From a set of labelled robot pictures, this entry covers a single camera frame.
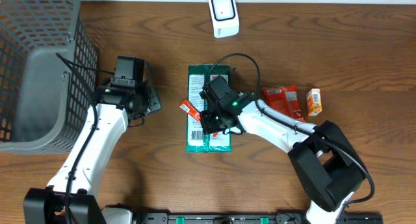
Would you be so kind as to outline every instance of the red snack package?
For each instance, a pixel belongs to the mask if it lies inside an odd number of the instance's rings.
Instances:
[[[186,113],[188,113],[190,116],[192,116],[196,121],[201,122],[201,114],[200,112],[195,109],[195,107],[192,105],[192,103],[185,99],[180,104],[179,107],[184,110]],[[218,136],[218,132],[213,133],[213,136]]]
[[[298,121],[305,121],[300,110],[296,85],[279,88],[262,88],[267,105]]]

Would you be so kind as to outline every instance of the wood grain surface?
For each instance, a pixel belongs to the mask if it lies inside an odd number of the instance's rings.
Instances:
[[[416,222],[416,8],[395,5],[239,4],[240,33],[216,39],[205,3],[83,3],[81,17],[101,68],[118,55],[154,69],[163,109],[117,143],[98,202],[170,212],[307,210],[288,156],[265,140],[233,136],[232,153],[185,152],[188,64],[229,53],[252,55],[261,86],[321,88],[323,112],[307,121],[338,124],[367,165],[376,195],[349,212],[379,212],[385,223]],[[236,90],[251,92],[255,69],[226,60]],[[0,154],[0,223],[22,223],[31,187],[43,188],[66,155]],[[354,195],[366,196],[367,182]]]

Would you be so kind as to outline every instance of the white device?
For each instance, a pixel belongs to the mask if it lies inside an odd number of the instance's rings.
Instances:
[[[209,0],[214,36],[223,38],[236,35],[240,30],[235,0]]]

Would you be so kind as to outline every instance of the black cable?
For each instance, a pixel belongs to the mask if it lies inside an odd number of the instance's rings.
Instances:
[[[254,65],[255,65],[255,68],[257,69],[257,86],[256,86],[256,88],[255,88],[255,96],[257,97],[257,98],[259,98],[259,92],[260,92],[260,68],[259,68],[259,65],[257,64],[257,62],[254,60],[254,58],[252,58],[252,57],[250,57],[249,55],[246,55],[246,54],[243,54],[243,53],[232,53],[232,54],[229,54],[229,55],[226,55],[226,56],[224,56],[224,57],[222,57],[220,60],[218,60],[216,63],[214,63],[214,65],[211,67],[211,69],[209,70],[209,72],[208,72],[208,79],[205,81],[205,83],[207,83],[208,82],[208,80],[209,80],[209,75],[213,72],[213,70],[214,70],[214,68],[220,63],[220,62],[222,62],[223,60],[225,60],[225,59],[227,59],[227,58],[229,58],[229,57],[231,57],[231,56],[243,56],[243,57],[246,57],[246,58],[248,58],[248,59],[250,59],[253,63],[254,63]]]
[[[231,57],[231,56],[243,56],[243,57],[246,57],[246,58],[248,58],[248,59],[250,59],[253,63],[254,63],[254,65],[255,65],[255,68],[256,68],[256,70],[257,70],[257,85],[256,85],[256,91],[255,91],[255,97],[256,97],[256,100],[255,100],[255,105],[256,105],[256,107],[259,109],[259,111],[260,111],[260,113],[262,113],[262,114],[264,114],[265,116],[267,116],[267,117],[269,117],[270,119],[272,119],[272,120],[274,120],[274,121],[276,121],[276,122],[278,122],[278,123],[281,123],[282,125],[284,125],[284,126],[286,126],[286,127],[288,127],[288,128],[290,128],[290,129],[292,129],[292,130],[294,130],[294,131],[296,131],[296,132],[300,132],[300,133],[303,133],[303,134],[305,134],[305,135],[307,135],[307,136],[309,136],[309,137],[311,137],[312,139],[314,139],[314,140],[316,140],[316,141],[319,141],[320,143],[323,143],[323,144],[325,144],[325,145],[327,145],[327,146],[329,146],[329,147],[331,147],[332,149],[335,149],[336,151],[338,151],[338,152],[340,152],[340,153],[342,153],[342,154],[344,154],[345,156],[347,156],[349,159],[351,159],[351,161],[353,161],[353,163],[359,168],[359,170],[362,172],[362,174],[364,174],[364,176],[365,176],[365,178],[367,178],[367,180],[369,181],[369,184],[370,184],[370,194],[368,195],[368,196],[366,196],[366,197],[364,197],[364,198],[361,198],[361,199],[356,199],[356,200],[353,200],[353,201],[347,201],[347,202],[345,202],[344,203],[344,205],[348,205],[348,204],[354,204],[354,203],[361,203],[361,202],[364,202],[364,201],[368,201],[369,199],[371,199],[372,197],[373,197],[373,195],[374,195],[374,193],[375,193],[375,187],[374,187],[374,181],[372,180],[372,178],[371,178],[371,176],[370,176],[370,173],[367,171],[367,169],[365,168],[365,166],[364,165],[361,165],[355,158],[354,158],[354,156],[352,156],[350,153],[347,153],[344,149],[345,149],[345,146],[343,146],[342,144],[340,144],[340,143],[338,143],[338,142],[335,142],[335,141],[333,141],[333,140],[330,140],[330,139],[322,139],[321,137],[319,137],[319,136],[317,136],[317,135],[314,135],[314,134],[312,134],[312,133],[309,133],[309,132],[307,132],[307,131],[304,131],[304,130],[302,130],[302,129],[299,129],[296,125],[291,125],[291,124],[289,124],[289,123],[286,123],[286,122],[284,122],[284,121],[282,121],[282,120],[280,120],[280,119],[277,119],[277,118],[275,118],[274,116],[271,116],[270,114],[268,114],[267,112],[265,112],[265,110],[263,109],[263,108],[261,108],[260,107],[260,105],[259,105],[259,91],[260,91],[260,68],[259,68],[259,65],[257,64],[257,62],[251,57],[251,56],[249,56],[249,55],[245,55],[245,54],[243,54],[243,53],[232,53],[232,54],[229,54],[229,55],[226,55],[226,56],[224,56],[223,58],[221,58],[220,60],[218,60],[213,66],[212,66],[212,68],[209,70],[209,72],[208,72],[208,77],[209,77],[209,75],[211,74],[211,72],[214,70],[214,68],[221,62],[221,61],[223,61],[223,60],[225,60],[226,58],[229,58],[229,57]]]
[[[139,123],[139,124],[136,124],[136,125],[133,125],[133,126],[127,126],[127,127],[139,127],[139,126],[142,126],[143,124],[144,124],[144,121],[145,121],[145,118],[144,118],[145,116],[143,116],[142,115],[142,123]]]
[[[87,69],[87,70],[90,70],[90,71],[98,71],[98,72],[102,72],[102,73],[107,73],[107,74],[110,74],[110,75],[114,75],[114,72],[106,71],[106,70],[102,70],[102,69],[98,69],[98,68],[89,68],[89,67],[86,67],[86,66],[82,66],[82,65],[76,64],[75,62],[71,62],[70,60],[68,60],[68,59],[66,59],[66,58],[64,58],[62,56],[60,57],[60,59],[61,60],[64,59],[67,63],[69,63],[69,64],[71,64],[73,66],[76,66],[78,68],[83,68],[83,69]]]
[[[242,134],[244,134],[244,132],[233,132],[233,131],[228,131],[227,133],[225,133],[226,130],[222,131],[223,135],[228,135],[228,134],[234,134],[236,136],[241,136]]]
[[[66,211],[66,224],[72,224],[71,210],[70,210],[70,192],[71,192],[72,180],[73,180],[73,176],[75,174],[75,170],[77,169],[78,163],[79,163],[79,161],[80,161],[80,159],[81,159],[81,157],[82,157],[82,155],[83,155],[83,153],[86,149],[86,146],[88,145],[94,131],[96,130],[96,127],[97,127],[97,124],[98,124],[98,113],[97,113],[97,107],[95,106],[95,104],[92,100],[92,91],[88,87],[87,83],[85,82],[85,80],[83,79],[81,74],[79,74],[78,71],[75,68],[71,67],[70,63],[64,57],[62,57],[59,53],[56,53],[56,55],[58,56],[58,58],[60,58],[63,61],[63,63],[65,63],[65,65],[72,71],[72,73],[75,75],[75,77],[77,77],[79,82],[81,82],[81,84],[85,87],[85,90],[86,90],[86,92],[88,94],[88,97],[89,97],[89,100],[90,100],[92,111],[94,113],[94,124],[91,126],[90,134],[88,134],[88,136],[86,137],[83,146],[81,147],[77,157],[73,161],[71,171],[68,174],[68,181],[66,183],[65,202],[64,202],[65,211]]]

